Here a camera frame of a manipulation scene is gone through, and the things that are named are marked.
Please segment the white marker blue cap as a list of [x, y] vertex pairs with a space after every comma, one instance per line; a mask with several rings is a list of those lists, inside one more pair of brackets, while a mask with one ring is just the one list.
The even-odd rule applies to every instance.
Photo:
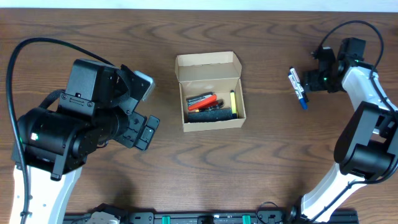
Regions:
[[292, 84], [292, 86], [293, 86], [293, 88], [295, 90], [295, 94], [297, 95], [297, 98], [298, 98], [302, 108], [304, 110], [307, 110], [308, 109], [307, 103], [304, 100], [302, 92], [300, 91], [299, 87], [297, 86], [298, 83], [295, 81], [294, 75], [289, 73], [288, 78], [289, 78], [289, 80], [290, 80], [290, 82], [291, 82], [291, 84]]

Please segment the white marker black cap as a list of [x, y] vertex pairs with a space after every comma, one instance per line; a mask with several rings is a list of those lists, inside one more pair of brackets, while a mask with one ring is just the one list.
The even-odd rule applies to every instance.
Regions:
[[306, 94], [305, 90], [303, 89], [303, 86], [301, 85], [299, 76], [297, 75], [297, 72], [294, 69], [294, 67], [289, 68], [289, 73], [294, 75], [295, 81], [298, 83], [297, 86], [299, 87], [300, 91], [302, 92], [305, 102], [308, 103], [309, 100], [308, 100], [307, 94]]

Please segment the yellow highlighter pen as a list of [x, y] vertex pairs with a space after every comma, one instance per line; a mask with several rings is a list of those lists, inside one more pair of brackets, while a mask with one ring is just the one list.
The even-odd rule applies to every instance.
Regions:
[[236, 106], [236, 95], [234, 90], [230, 91], [230, 99], [231, 99], [231, 112], [233, 119], [238, 118], [237, 106]]

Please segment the brown cardboard box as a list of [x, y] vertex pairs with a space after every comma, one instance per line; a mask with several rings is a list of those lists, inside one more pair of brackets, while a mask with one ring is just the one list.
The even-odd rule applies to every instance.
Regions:
[[[246, 120], [241, 84], [242, 65], [232, 52], [178, 55], [175, 74], [180, 88], [183, 131], [240, 128]], [[221, 106], [211, 118], [193, 119], [200, 110], [190, 110], [187, 100], [205, 95]]]

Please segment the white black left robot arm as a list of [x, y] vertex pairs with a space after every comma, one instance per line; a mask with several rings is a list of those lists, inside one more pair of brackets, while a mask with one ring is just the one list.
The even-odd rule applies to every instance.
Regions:
[[11, 223], [61, 223], [68, 200], [87, 157], [109, 141], [142, 151], [159, 126], [154, 116], [136, 112], [155, 87], [150, 76], [126, 66], [94, 60], [74, 61], [67, 87], [51, 100], [21, 116], [17, 122], [24, 162], [12, 155], [14, 199]]

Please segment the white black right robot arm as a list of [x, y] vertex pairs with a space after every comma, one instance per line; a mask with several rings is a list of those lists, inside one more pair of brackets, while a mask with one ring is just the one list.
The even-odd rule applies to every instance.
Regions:
[[397, 107], [375, 66], [364, 61], [365, 46], [354, 37], [343, 39], [337, 54], [321, 46], [313, 53], [318, 68], [303, 73], [305, 93], [343, 91], [354, 113], [336, 142], [331, 169], [292, 207], [291, 223], [326, 223], [355, 191], [384, 182], [397, 170]]

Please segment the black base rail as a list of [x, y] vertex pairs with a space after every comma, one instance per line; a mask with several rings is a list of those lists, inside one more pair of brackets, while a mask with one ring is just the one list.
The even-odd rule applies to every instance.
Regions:
[[152, 211], [131, 212], [105, 203], [89, 213], [69, 214], [63, 218], [64, 223], [125, 223], [125, 224], [278, 224], [310, 223], [299, 218], [294, 212], [288, 214], [279, 207], [259, 208], [257, 211], [240, 212], [174, 212], [157, 213]]

